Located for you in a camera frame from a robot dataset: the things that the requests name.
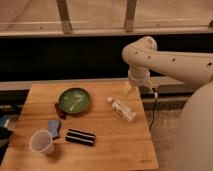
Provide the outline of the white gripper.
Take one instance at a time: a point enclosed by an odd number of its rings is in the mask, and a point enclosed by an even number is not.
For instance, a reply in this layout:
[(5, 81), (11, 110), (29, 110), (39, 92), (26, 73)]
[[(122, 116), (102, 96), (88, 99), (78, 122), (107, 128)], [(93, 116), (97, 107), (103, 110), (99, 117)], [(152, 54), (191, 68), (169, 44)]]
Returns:
[(124, 85), (123, 94), (127, 98), (134, 90), (133, 87), (145, 86), (148, 87), (153, 92), (156, 91), (155, 86), (152, 84), (150, 78), (150, 72), (145, 68), (130, 68), (128, 70), (128, 83)]

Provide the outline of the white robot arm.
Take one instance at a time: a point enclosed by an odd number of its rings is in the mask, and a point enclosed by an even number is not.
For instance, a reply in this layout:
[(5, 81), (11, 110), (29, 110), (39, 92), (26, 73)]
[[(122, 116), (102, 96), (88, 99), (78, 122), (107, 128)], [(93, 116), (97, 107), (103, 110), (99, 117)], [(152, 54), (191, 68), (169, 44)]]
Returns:
[(125, 94), (150, 87), (152, 71), (196, 88), (179, 119), (172, 171), (213, 171), (213, 53), (159, 51), (145, 36), (126, 45), (122, 58), (129, 65)]

